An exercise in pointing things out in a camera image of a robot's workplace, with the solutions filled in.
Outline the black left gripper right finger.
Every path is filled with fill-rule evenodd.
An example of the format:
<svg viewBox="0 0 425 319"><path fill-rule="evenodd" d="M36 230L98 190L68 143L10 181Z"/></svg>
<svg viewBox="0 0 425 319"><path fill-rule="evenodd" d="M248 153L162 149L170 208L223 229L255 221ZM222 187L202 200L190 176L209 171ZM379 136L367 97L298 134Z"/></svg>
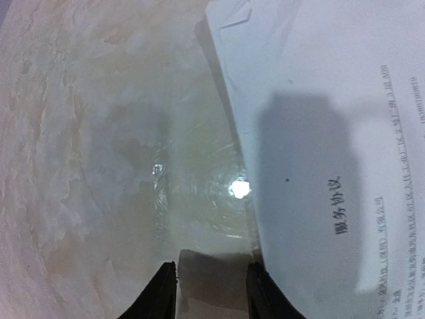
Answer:
<svg viewBox="0 0 425 319"><path fill-rule="evenodd" d="M246 293L249 319L304 319L259 262L248 264Z"/></svg>

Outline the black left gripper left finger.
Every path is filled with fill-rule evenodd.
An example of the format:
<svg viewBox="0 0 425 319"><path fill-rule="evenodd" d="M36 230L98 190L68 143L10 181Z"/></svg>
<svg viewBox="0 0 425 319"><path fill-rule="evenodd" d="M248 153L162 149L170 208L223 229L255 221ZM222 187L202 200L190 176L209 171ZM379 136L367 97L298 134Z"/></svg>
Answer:
<svg viewBox="0 0 425 319"><path fill-rule="evenodd" d="M118 319L174 319L177 298L175 262L164 262L133 304Z"/></svg>

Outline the brown plastic folder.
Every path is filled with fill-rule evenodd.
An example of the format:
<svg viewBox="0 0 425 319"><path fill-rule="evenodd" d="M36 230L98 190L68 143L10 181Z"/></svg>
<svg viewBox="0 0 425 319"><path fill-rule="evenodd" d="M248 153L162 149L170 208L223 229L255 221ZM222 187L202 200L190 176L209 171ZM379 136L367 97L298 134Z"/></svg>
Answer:
<svg viewBox="0 0 425 319"><path fill-rule="evenodd" d="M212 151L208 155L206 188L209 200L218 205L220 220L217 225L226 242L226 247L215 255L222 259L236 257L262 262L252 188L206 17L196 24L194 33L208 66L209 92L212 94L207 100L207 124L211 126L207 141L212 144Z"/></svg>

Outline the white paper stack remainder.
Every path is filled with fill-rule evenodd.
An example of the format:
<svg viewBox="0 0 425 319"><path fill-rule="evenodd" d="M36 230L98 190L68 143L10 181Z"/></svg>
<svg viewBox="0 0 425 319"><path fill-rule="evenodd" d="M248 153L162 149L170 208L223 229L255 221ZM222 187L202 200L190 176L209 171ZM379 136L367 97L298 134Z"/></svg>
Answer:
<svg viewBox="0 0 425 319"><path fill-rule="evenodd" d="M306 318L423 318L424 2L206 17L280 290Z"/></svg>

